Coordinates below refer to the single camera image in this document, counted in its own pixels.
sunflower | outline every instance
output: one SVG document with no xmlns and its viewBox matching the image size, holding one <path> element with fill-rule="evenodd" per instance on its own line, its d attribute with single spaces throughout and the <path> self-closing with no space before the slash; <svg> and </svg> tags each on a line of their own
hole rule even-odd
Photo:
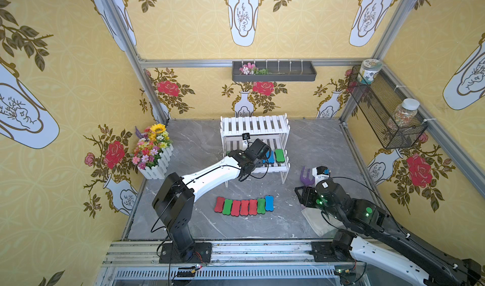
<svg viewBox="0 0 485 286">
<path fill-rule="evenodd" d="M 155 124 L 152 127 L 150 127 L 150 130 L 155 133 L 162 133 L 166 130 L 165 125 L 163 124 Z"/>
</svg>

purple object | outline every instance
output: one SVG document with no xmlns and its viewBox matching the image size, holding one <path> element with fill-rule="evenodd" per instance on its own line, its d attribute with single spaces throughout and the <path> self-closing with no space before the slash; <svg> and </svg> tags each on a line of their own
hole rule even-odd
<svg viewBox="0 0 485 286">
<path fill-rule="evenodd" d="M 305 186 L 313 186 L 313 184 L 315 184 L 315 177 L 310 179 L 310 172 L 311 168 L 306 171 L 306 177 L 304 177 L 303 174 L 305 173 L 305 167 L 303 166 L 302 172 L 300 173 L 300 181 Z"/>
</svg>

white picket fence planter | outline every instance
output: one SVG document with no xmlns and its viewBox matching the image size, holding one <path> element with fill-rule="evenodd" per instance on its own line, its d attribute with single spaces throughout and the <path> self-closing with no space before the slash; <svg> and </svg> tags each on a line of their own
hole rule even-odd
<svg viewBox="0 0 485 286">
<path fill-rule="evenodd" d="M 158 160 L 157 166 L 146 167 L 145 169 L 139 169 L 139 171 L 149 180 L 153 179 L 165 179 L 165 174 L 167 173 L 168 163 L 170 162 L 170 157 L 172 156 L 172 151 L 174 145 L 164 149 L 160 160 Z"/>
</svg>

pink artificial flower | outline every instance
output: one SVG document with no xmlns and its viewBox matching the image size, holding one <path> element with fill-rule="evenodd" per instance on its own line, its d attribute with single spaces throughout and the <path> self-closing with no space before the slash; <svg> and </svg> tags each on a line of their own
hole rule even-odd
<svg viewBox="0 0 485 286">
<path fill-rule="evenodd" d="M 139 157 L 136 157 L 136 156 L 135 156 L 135 157 L 133 157 L 133 159 L 131 159 L 131 161 L 132 161 L 132 162 L 133 162 L 133 164 L 135 164 L 135 165 L 136 165 L 136 164 L 138 164 L 138 163 L 140 162 L 140 160 L 141 160 L 141 159 L 140 159 Z"/>
</svg>

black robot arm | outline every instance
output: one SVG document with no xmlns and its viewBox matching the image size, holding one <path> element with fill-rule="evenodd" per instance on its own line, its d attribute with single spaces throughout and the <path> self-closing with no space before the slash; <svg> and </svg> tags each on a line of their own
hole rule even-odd
<svg viewBox="0 0 485 286">
<path fill-rule="evenodd" d="M 355 233 L 379 240 L 425 270 L 426 285 L 472 286 L 480 279 L 480 265 L 452 257 L 404 228 L 376 204 L 351 198 L 331 178 L 316 185 L 317 207 L 342 221 Z"/>
</svg>

